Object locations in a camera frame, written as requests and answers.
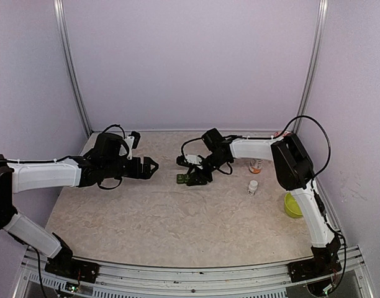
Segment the green weekly pill organizer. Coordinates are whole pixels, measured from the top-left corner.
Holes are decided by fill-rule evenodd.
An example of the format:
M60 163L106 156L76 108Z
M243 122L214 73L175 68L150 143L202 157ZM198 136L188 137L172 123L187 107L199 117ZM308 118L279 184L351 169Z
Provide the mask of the green weekly pill organizer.
M193 184L192 174L177 174L176 175L176 183L191 186Z

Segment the small white pill bottle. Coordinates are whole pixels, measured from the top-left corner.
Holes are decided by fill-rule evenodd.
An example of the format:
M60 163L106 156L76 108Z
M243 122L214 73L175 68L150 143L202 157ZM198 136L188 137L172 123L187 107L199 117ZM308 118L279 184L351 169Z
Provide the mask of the small white pill bottle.
M257 189L258 189L258 181L251 180L248 185L248 195L254 196Z

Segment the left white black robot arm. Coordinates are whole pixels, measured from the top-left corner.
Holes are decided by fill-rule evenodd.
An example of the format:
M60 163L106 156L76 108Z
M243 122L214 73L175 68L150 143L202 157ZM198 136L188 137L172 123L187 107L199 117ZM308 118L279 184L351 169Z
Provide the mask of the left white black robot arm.
M159 165L150 157L134 157L140 134L128 137L102 132L92 149L83 156L66 156L50 161L8 160L0 155L0 230L32 246L48 259L46 269L72 276L78 270L69 246L54 233L20 213L13 205L13 194L53 187L100 189L106 179L150 179Z

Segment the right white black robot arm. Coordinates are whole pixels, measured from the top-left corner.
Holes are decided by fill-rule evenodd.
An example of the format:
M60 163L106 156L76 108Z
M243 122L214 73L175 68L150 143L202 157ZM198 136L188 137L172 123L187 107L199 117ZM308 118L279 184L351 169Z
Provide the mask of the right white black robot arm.
M231 165L236 159L272 161L279 185L295 198L301 208L311 239L312 257L289 263L291 279L301 281L341 270L338 257L340 237L330 225L325 205L315 186L312 160L296 134L224 137L217 129L210 129L200 139L210 155L202 157L182 152L176 159L178 165L189 169L188 186L212 182L213 171L220 170L224 164Z

